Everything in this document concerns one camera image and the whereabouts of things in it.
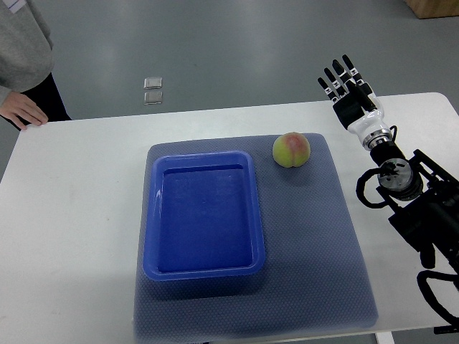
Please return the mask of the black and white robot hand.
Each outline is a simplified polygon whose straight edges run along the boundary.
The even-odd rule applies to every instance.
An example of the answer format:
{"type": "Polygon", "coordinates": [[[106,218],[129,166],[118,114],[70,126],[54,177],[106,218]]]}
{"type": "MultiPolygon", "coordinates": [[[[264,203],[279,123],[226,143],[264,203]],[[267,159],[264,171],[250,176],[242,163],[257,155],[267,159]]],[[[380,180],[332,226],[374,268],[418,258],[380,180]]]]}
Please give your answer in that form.
{"type": "Polygon", "coordinates": [[[384,122],[384,110],[370,84],[349,56],[334,60],[318,83],[332,102],[340,124],[356,135],[364,148],[377,140],[391,140],[392,130],[384,122]]]}

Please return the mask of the bare human hand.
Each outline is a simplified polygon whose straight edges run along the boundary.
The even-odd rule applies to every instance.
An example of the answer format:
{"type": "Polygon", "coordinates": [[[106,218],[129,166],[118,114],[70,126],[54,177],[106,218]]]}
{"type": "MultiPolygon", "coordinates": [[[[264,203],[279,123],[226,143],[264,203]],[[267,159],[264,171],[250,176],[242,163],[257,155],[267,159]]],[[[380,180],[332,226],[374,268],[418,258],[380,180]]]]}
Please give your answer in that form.
{"type": "Polygon", "coordinates": [[[20,130],[26,130],[29,124],[41,126],[48,122],[48,117],[37,104],[18,92],[6,96],[1,104],[1,116],[20,130]]]}

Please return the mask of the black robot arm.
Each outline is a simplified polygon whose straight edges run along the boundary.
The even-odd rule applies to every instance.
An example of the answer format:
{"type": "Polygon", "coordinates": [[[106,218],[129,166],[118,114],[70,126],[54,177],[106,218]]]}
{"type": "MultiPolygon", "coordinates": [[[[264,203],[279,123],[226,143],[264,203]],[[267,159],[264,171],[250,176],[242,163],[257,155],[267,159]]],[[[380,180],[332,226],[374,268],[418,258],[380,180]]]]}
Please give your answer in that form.
{"type": "Polygon", "coordinates": [[[395,143],[397,127],[363,140],[377,167],[356,183],[356,195],[370,209],[388,206],[389,223],[420,255],[417,284],[428,305],[447,322],[436,334],[458,331],[458,317],[441,305],[429,281],[458,285],[458,180],[420,150],[408,159],[395,143]]]}

